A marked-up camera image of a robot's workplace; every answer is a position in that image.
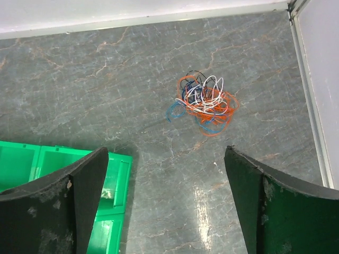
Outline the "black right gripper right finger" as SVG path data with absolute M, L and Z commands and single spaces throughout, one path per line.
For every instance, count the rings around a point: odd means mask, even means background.
M 338 191 L 228 146 L 225 167 L 248 253 L 338 253 Z

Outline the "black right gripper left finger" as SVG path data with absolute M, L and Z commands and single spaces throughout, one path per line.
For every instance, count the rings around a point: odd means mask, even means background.
M 101 147 L 1 192 L 1 253 L 86 253 L 108 162 Z

